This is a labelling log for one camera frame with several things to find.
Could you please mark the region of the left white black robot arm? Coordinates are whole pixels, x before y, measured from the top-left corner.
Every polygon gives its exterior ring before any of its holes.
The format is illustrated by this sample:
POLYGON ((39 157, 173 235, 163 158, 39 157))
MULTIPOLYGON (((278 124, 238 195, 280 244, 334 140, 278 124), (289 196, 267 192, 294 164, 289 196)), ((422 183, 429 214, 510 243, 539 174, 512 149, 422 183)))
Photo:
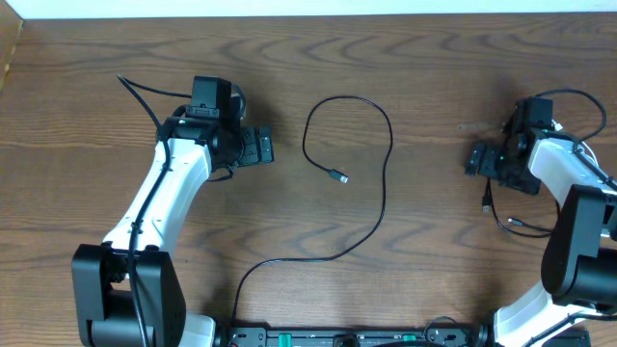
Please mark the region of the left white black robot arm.
POLYGON ((170 117, 157 133, 147 177, 118 224, 71 261, 85 346, 217 346, 215 319, 191 313, 173 265, 199 189, 218 169, 271 163, 269 126, 170 117))

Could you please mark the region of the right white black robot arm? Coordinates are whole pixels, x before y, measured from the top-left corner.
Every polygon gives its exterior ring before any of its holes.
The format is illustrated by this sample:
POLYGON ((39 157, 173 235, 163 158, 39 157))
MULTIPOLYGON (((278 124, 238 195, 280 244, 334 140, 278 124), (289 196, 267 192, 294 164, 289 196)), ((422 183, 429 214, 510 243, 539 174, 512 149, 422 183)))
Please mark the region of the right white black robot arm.
POLYGON ((560 207, 547 235, 541 279, 493 315, 487 336, 495 346, 541 346, 584 320, 616 318, 616 182, 589 161, 575 141, 533 131, 520 145, 476 144, 466 164, 509 188, 534 195, 545 185, 560 207))

